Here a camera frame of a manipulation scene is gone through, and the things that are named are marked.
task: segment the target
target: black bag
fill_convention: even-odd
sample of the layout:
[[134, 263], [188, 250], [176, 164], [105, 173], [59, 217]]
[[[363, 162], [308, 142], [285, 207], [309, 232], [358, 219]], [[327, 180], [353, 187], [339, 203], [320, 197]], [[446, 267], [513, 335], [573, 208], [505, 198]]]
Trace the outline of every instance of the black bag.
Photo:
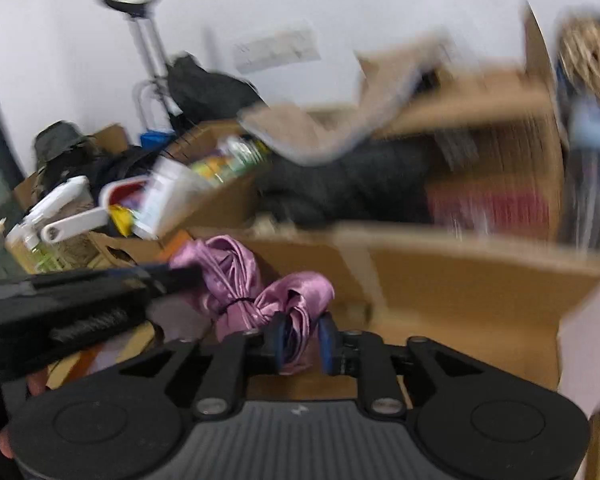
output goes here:
[[234, 119], [242, 108], [261, 103], [253, 86], [230, 75], [207, 72], [191, 54], [168, 67], [169, 94], [194, 124]]
[[80, 168], [91, 164], [102, 153], [93, 139], [65, 121], [58, 121], [37, 134], [33, 149], [36, 153], [34, 203], [69, 177], [80, 174]]

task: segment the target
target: yellow object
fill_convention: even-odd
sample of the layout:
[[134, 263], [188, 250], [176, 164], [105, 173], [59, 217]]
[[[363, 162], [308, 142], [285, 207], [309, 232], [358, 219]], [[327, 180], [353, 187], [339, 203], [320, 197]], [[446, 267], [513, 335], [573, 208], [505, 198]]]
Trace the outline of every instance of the yellow object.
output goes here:
[[127, 209], [121, 205], [110, 205], [109, 216], [111, 216], [116, 229], [118, 229], [121, 235], [127, 237], [131, 234], [131, 229], [134, 226], [134, 216], [131, 213], [131, 209]]

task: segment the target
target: white wall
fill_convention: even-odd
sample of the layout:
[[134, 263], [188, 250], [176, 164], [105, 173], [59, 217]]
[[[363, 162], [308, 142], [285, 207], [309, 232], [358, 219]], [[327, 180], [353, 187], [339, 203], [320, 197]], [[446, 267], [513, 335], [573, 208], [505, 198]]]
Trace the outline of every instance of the white wall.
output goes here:
[[[26, 16], [16, 19], [13, 7], [20, 3], [0, 0], [8, 9], [0, 8], [0, 16], [7, 12], [11, 20], [7, 20], [11, 25], [0, 25], [0, 100], [12, 139], [18, 145], [27, 135], [30, 139], [41, 128], [29, 116], [37, 119], [45, 114], [74, 118], [85, 132], [119, 121], [130, 133], [139, 134], [131, 88], [146, 73], [123, 16], [96, 0], [36, 1], [40, 10], [46, 4], [49, 15], [32, 16], [38, 8], [32, 6]], [[230, 58], [234, 40], [310, 22], [318, 34], [322, 60], [273, 68], [249, 78], [268, 102], [316, 104], [355, 99], [359, 71], [354, 50], [377, 50], [435, 27], [448, 28], [479, 57], [520, 60], [522, 1], [163, 0], [157, 6], [157, 23], [169, 53], [187, 50], [207, 68], [234, 72]], [[600, 8], [600, 0], [528, 1], [551, 48], [557, 19], [565, 8]], [[25, 22], [21, 31], [14, 28], [18, 20]], [[55, 37], [48, 34], [50, 28], [56, 28]], [[42, 39], [33, 38], [36, 32]], [[18, 47], [7, 41], [14, 36], [20, 38]], [[26, 53], [18, 55], [20, 46]], [[32, 64], [38, 56], [40, 63]], [[50, 61], [56, 59], [61, 62], [51, 67]], [[50, 70], [56, 66], [61, 67], [59, 73]], [[37, 90], [33, 83], [48, 71], [52, 75], [45, 90]], [[28, 74], [25, 80], [22, 72]], [[32, 93], [40, 96], [34, 105], [27, 99]], [[27, 131], [21, 127], [24, 123], [30, 123]]]

